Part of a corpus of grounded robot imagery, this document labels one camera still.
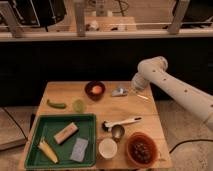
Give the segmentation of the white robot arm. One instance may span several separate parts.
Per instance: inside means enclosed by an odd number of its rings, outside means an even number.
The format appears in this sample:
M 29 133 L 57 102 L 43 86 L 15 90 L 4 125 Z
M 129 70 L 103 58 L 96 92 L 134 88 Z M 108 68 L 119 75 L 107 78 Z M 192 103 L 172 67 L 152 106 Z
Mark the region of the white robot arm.
M 162 56 L 142 60 L 132 78 L 132 89 L 143 91 L 149 83 L 155 84 L 213 131 L 213 96 L 169 75 L 167 68 Z

